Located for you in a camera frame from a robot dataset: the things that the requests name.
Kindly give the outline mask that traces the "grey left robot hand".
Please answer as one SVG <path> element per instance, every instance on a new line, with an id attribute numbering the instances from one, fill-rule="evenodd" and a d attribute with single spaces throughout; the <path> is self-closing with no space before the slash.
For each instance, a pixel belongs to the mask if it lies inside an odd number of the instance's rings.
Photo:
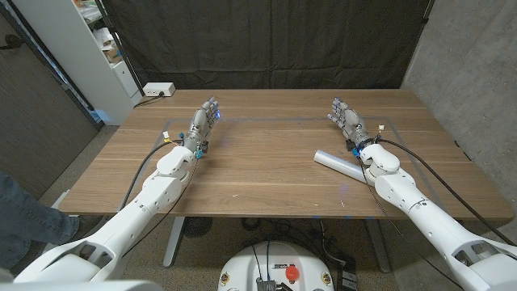
<path id="1" fill-rule="evenodd" d="M 187 135 L 183 139 L 183 146 L 197 154 L 199 150 L 206 153 L 211 130 L 220 118 L 219 103 L 212 95 L 196 110 Z"/>

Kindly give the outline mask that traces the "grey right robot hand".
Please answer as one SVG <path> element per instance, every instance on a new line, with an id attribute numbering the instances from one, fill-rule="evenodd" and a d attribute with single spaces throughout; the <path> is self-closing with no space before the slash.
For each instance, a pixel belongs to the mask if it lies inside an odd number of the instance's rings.
<path id="1" fill-rule="evenodd" d="M 364 119 L 354 109 L 339 97 L 334 98 L 331 107 L 332 112 L 327 117 L 341 129 L 348 151 L 359 153 L 373 143 Z"/>

